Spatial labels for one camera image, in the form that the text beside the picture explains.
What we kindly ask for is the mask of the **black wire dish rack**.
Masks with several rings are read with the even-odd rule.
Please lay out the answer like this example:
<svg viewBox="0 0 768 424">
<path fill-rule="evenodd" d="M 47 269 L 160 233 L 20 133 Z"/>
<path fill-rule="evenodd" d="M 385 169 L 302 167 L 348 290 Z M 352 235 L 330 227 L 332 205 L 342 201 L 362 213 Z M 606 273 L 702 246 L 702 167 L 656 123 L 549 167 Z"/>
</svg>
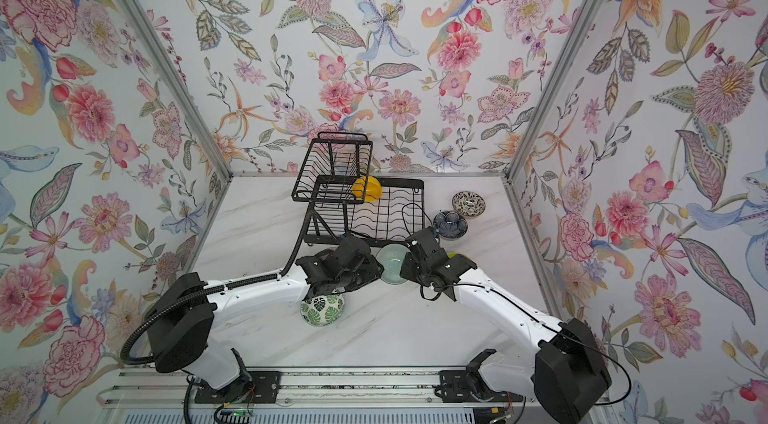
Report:
<svg viewBox="0 0 768 424">
<path fill-rule="evenodd" d="M 384 247 L 427 226 L 424 182 L 376 177 L 372 160 L 373 142 L 361 133 L 320 131 L 310 141 L 291 193 L 307 205 L 301 244 L 352 235 Z"/>
</svg>

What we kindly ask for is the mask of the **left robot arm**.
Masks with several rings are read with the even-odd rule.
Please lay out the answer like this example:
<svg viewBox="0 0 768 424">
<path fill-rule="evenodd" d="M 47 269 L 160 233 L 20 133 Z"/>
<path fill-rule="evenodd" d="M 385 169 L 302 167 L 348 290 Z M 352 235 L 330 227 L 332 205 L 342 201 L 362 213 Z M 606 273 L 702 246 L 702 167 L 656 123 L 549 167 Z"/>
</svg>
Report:
<svg viewBox="0 0 768 424">
<path fill-rule="evenodd" d="M 351 293 L 382 273 L 370 246 L 354 236 L 271 273 L 204 281 L 192 272 L 147 311 L 124 342 L 120 359 L 131 366 L 153 365 L 158 373 L 183 371 L 219 395 L 237 398 L 253 387 L 252 377 L 236 349 L 211 337 L 213 329 L 278 304 Z"/>
</svg>

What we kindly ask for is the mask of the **yellow plastic bowl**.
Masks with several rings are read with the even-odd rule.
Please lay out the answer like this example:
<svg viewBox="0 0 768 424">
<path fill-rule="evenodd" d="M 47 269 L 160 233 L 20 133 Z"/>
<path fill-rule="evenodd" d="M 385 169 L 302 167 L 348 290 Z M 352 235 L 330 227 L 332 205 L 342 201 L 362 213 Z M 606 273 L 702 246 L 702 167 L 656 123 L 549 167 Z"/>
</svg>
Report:
<svg viewBox="0 0 768 424">
<path fill-rule="evenodd" d="M 351 192 L 356 200 L 372 203 L 379 200 L 383 194 L 383 186 L 373 176 L 362 176 L 352 185 Z"/>
</svg>

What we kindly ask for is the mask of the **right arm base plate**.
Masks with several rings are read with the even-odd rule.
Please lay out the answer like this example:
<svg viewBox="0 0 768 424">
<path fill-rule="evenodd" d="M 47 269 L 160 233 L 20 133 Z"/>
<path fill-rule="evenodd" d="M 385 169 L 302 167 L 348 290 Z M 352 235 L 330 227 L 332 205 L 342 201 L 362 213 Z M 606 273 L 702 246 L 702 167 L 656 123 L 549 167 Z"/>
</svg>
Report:
<svg viewBox="0 0 768 424">
<path fill-rule="evenodd" d="M 522 403 L 524 398 L 514 393 L 492 391 L 478 373 L 462 370 L 441 370 L 434 394 L 443 403 Z"/>
</svg>

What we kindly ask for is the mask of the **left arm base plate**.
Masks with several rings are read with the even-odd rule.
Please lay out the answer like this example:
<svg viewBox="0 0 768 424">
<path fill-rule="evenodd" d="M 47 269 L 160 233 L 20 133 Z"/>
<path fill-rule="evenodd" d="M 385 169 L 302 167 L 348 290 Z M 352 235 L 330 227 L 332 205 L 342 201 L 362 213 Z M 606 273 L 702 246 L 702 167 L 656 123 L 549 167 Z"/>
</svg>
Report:
<svg viewBox="0 0 768 424">
<path fill-rule="evenodd" d="M 250 371 L 249 377 L 239 377 L 222 389 L 203 384 L 196 391 L 195 404 L 274 404 L 280 390 L 279 371 Z"/>
</svg>

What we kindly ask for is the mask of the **pale mint green bowl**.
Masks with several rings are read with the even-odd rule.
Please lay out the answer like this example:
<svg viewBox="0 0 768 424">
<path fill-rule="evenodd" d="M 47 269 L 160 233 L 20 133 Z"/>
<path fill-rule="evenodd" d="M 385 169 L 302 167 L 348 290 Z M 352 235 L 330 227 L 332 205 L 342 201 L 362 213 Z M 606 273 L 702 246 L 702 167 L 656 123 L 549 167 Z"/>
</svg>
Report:
<svg viewBox="0 0 768 424">
<path fill-rule="evenodd" d="M 400 272 L 408 252 L 408 248 L 401 244 L 389 244 L 378 252 L 376 259 L 383 267 L 380 279 L 384 283 L 400 285 L 406 282 Z"/>
</svg>

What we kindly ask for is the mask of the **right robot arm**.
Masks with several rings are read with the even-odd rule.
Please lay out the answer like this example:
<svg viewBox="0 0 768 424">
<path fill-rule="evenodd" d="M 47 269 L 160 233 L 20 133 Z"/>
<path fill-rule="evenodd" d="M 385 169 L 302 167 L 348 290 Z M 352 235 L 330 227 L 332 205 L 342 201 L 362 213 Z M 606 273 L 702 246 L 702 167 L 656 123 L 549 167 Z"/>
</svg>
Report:
<svg viewBox="0 0 768 424">
<path fill-rule="evenodd" d="M 478 364 L 490 390 L 533 398 L 556 422 L 578 423 L 611 387 L 606 357 L 584 322 L 525 303 L 468 257 L 449 256 L 429 228 L 405 246 L 402 278 L 476 311 L 512 340 L 510 357 L 492 352 Z"/>
</svg>

